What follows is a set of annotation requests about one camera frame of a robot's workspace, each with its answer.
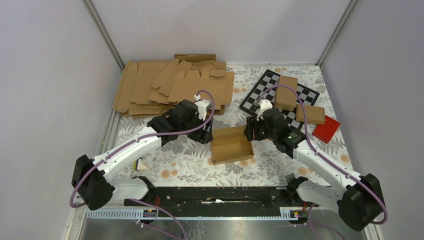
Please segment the brown cardboard box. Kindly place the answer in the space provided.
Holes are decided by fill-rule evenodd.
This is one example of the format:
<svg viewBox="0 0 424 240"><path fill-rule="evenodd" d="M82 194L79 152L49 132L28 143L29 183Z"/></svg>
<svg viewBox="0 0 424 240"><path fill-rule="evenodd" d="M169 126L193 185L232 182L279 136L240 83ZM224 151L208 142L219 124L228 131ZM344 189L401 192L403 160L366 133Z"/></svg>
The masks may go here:
<svg viewBox="0 0 424 240"><path fill-rule="evenodd" d="M249 160L254 157L252 143L244 134L246 126L226 127L212 130L210 142L214 165Z"/></svg>

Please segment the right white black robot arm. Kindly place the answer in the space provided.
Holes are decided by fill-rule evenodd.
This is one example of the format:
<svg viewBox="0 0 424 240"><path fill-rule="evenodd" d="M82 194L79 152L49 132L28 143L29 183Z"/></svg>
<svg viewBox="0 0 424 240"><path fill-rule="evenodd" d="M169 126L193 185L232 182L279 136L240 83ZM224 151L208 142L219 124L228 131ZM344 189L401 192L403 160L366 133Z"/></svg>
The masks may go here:
<svg viewBox="0 0 424 240"><path fill-rule="evenodd" d="M303 202L317 204L337 213L355 231L368 224L383 224L388 213L379 180L371 173L362 175L337 163L318 151L309 137L290 127L276 108L265 110L259 117L246 119L244 135L248 141L270 140L278 151L313 169L328 185L314 183L306 177L287 182L287 201L293 206Z"/></svg>

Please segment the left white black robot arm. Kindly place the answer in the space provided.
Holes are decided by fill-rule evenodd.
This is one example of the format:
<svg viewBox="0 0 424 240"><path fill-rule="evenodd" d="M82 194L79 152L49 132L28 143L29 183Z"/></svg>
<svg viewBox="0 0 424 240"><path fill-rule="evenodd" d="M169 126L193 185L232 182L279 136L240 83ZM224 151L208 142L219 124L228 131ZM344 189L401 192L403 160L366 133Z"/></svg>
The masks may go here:
<svg viewBox="0 0 424 240"><path fill-rule="evenodd" d="M137 199L144 206L152 204L155 192L143 179L116 176L140 157L181 135L201 144L211 142L213 116L207 113L214 107L212 101L199 95L194 101L183 100L175 108L152 118L141 131L119 146L93 158L80 156L73 170L70 206L87 206L94 211L111 200L126 199Z"/></svg>

